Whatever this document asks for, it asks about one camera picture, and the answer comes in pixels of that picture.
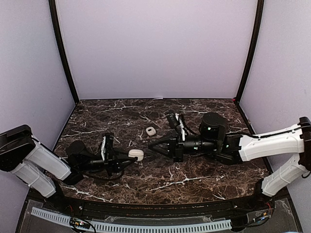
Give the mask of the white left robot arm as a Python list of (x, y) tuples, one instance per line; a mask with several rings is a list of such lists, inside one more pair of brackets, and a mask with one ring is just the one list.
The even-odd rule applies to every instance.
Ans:
[(113, 133), (105, 133), (96, 154), (90, 153), (81, 140), (66, 149), (67, 158), (53, 153), (32, 133), (28, 125), (21, 125), (0, 135), (0, 169), (10, 172), (37, 190), (57, 211), (69, 207), (68, 200), (57, 190), (56, 183), (43, 171), (52, 174), (67, 185), (75, 185), (84, 175), (106, 171), (106, 181), (122, 176), (126, 167), (144, 158), (144, 152), (132, 149), (128, 152), (113, 147)]

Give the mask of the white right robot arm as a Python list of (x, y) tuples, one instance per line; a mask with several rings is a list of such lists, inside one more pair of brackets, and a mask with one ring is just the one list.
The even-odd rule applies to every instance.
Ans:
[(182, 114), (166, 112), (171, 131), (148, 144), (148, 148), (174, 162), (182, 162), (185, 154), (202, 154), (226, 165), (251, 160), (292, 154), (292, 157), (271, 175), (257, 183), (256, 194), (248, 199), (248, 207), (259, 210), (279, 190), (298, 177), (307, 178), (311, 173), (311, 121), (301, 117), (288, 128), (262, 134), (227, 133), (227, 120), (218, 113), (205, 113), (199, 132), (192, 131)]

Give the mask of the white earbud charging case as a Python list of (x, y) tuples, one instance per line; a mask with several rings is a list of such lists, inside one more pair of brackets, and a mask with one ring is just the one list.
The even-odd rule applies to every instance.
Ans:
[(144, 158), (144, 151), (139, 149), (131, 149), (128, 152), (128, 157), (135, 158), (137, 161), (142, 161)]

